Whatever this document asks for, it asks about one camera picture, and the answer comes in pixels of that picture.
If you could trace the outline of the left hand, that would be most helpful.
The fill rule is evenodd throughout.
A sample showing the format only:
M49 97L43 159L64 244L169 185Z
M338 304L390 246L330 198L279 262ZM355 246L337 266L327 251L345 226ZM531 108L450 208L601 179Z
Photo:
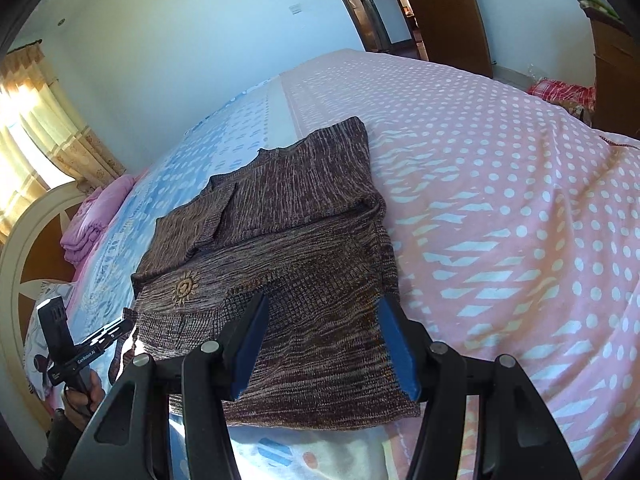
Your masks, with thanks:
M89 372L89 389L87 393L66 386L62 394L64 414L80 431L84 431L93 413L105 398L101 378L92 368Z

